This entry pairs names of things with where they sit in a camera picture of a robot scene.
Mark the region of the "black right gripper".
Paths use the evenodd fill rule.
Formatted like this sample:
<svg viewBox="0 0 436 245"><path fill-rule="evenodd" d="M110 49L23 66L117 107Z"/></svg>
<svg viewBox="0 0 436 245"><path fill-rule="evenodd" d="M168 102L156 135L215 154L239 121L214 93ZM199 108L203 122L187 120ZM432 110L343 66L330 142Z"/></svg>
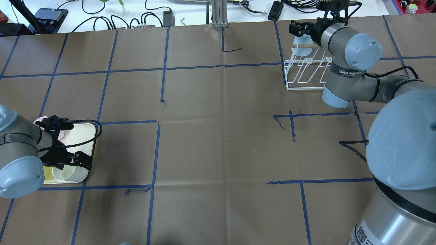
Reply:
<svg viewBox="0 0 436 245"><path fill-rule="evenodd" d="M321 45L322 34L332 24L333 20L329 18L317 18L315 23L291 21L289 33L295 37L310 35L313 42Z"/></svg>

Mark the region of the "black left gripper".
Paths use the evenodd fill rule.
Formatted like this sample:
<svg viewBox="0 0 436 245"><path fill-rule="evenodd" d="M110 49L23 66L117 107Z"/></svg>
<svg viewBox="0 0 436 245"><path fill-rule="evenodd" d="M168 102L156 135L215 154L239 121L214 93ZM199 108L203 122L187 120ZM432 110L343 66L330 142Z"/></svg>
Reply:
<svg viewBox="0 0 436 245"><path fill-rule="evenodd" d="M61 164L69 166L80 166L90 171L92 169L93 157L85 152L71 153L66 148L60 148L64 143L58 140L57 137L43 136L37 142L37 149L45 149L39 153L42 166L56 166L60 167Z"/></svg>

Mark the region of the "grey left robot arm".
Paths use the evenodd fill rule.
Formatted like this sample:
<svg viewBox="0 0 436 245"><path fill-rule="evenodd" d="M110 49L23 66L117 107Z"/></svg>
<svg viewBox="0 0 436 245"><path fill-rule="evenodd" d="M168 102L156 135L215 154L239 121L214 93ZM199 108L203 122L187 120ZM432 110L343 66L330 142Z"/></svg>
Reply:
<svg viewBox="0 0 436 245"><path fill-rule="evenodd" d="M50 116L32 123L3 104L0 111L2 198L20 198L37 191L45 181L44 166L63 169L69 165L92 169L90 155L67 149L95 141L102 130L87 141L65 145L59 141L60 132L72 130L81 120Z"/></svg>

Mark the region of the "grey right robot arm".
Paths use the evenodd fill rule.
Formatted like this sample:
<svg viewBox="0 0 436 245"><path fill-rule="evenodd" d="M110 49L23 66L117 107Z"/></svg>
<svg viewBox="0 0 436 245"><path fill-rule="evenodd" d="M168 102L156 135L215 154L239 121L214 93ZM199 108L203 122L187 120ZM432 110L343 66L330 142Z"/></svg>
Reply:
<svg viewBox="0 0 436 245"><path fill-rule="evenodd" d="M310 36L333 55L323 101L334 108L353 100L385 103L368 134L366 163L376 185L350 245L435 244L435 86L393 72L369 74L380 59L377 39L342 17L291 21L290 34Z"/></svg>

